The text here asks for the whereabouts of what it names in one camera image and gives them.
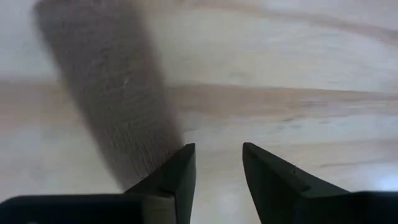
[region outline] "black object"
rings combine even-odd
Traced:
[[[0,204],[0,223],[186,224],[195,181],[195,145],[187,144],[125,194],[16,197]]]
[[[398,223],[397,192],[349,193],[252,143],[243,165],[262,223]]]
[[[398,223],[398,193],[350,193],[243,144],[243,165],[262,223]],[[190,223],[195,145],[115,195],[23,196],[0,204],[0,223]]]

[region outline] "light wooden surface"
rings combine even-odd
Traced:
[[[144,10],[197,144],[192,223],[259,223],[244,141],[347,190],[398,190],[398,3],[150,0]],[[27,46],[45,55],[36,42]],[[36,61],[40,76],[31,56],[15,58],[1,70],[1,198],[117,192],[65,91],[43,84],[56,80],[51,63]]]

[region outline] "black plastic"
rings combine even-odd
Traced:
[[[262,223],[398,223],[398,193],[349,193],[252,144],[246,180]]]
[[[142,204],[150,197],[174,198],[173,220],[187,224],[195,180],[195,145],[188,144],[125,194],[15,197],[0,204],[0,223],[144,223]]]

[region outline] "wooden floor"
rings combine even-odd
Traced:
[[[398,190],[398,2],[148,0],[143,9],[185,140],[197,144],[192,223],[259,223],[245,141],[347,190]],[[10,37],[28,32],[24,19]],[[38,39],[21,39],[0,39],[0,56],[20,62],[0,67],[0,197],[117,192]]]

